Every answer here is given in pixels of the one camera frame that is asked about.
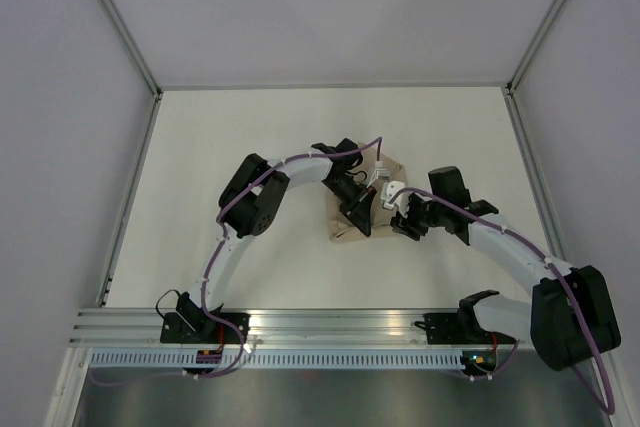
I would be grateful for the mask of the beige cloth napkin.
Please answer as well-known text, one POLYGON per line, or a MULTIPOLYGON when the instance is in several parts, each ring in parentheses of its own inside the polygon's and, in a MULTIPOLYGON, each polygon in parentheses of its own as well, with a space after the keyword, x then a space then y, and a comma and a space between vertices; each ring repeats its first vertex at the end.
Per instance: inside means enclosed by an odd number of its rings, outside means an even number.
POLYGON ((368 173, 376 160, 381 160, 391 171, 392 181, 407 181, 404 165, 379 151, 377 144, 367 147, 363 142, 354 142, 348 138, 338 145, 330 146, 330 153, 343 153, 351 150, 358 152, 350 157, 340 157, 333 161, 333 167, 323 185, 327 187, 326 218, 329 240, 334 244, 345 244, 366 239, 384 238, 392 235, 390 226, 393 213, 382 208, 380 193, 374 187, 367 186, 368 173), (372 231, 365 237, 339 211, 340 204, 351 200, 363 191, 373 191, 371 207, 372 231))

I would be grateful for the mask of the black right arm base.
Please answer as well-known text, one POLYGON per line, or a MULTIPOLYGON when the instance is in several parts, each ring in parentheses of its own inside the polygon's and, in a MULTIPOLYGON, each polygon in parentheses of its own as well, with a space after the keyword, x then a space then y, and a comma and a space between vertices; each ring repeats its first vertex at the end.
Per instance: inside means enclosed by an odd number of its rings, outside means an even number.
POLYGON ((429 345, 488 345, 494 342, 501 345, 513 345, 512 337, 492 333, 470 322, 462 321, 453 311, 427 312, 414 321, 413 326, 424 332, 429 345))

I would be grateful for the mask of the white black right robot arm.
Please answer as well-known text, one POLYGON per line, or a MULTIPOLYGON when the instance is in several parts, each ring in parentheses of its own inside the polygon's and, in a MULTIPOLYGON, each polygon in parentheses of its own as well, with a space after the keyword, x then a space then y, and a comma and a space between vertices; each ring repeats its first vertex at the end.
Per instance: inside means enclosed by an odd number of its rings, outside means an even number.
POLYGON ((527 302, 485 290, 460 300, 459 335, 478 342, 501 334, 533 345, 543 362, 561 371, 621 344, 621 333, 603 274, 545 253, 517 232, 486 200, 473 200, 461 172, 450 166, 428 175, 431 189, 388 182, 381 194, 394 211, 394 232, 418 241, 442 228, 484 254, 525 290, 527 302))

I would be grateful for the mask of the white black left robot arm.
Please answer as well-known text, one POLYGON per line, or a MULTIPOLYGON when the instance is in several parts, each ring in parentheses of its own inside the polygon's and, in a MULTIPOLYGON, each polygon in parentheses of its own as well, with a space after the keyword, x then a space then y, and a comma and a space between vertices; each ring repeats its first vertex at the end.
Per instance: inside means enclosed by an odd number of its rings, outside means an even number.
POLYGON ((376 195, 372 185, 353 179, 351 170, 363 162, 363 152, 374 147, 381 159, 380 137, 360 147, 348 138, 337 146, 323 143, 308 151, 268 161, 257 154, 248 155, 219 198, 216 223, 222 229, 219 244, 204 273, 193 288, 178 295, 177 319, 169 323, 180 326, 195 342, 206 343, 224 322, 215 315, 221 300, 223 277, 234 270, 248 243, 263 234, 275 220, 287 191, 305 184, 320 182, 339 200, 339 212, 369 237, 372 233, 371 208, 376 195))

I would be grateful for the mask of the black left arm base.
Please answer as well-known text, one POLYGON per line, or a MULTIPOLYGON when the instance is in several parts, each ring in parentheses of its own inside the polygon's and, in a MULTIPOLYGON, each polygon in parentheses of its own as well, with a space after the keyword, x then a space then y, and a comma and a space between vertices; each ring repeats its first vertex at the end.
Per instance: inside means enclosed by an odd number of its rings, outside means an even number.
POLYGON ((160 342, 163 344, 240 345, 250 330, 247 312, 223 312, 221 307, 205 314, 188 292, 165 292, 154 306, 162 319, 160 342), (170 293, 177 296, 173 310, 164 312, 160 302, 170 293))

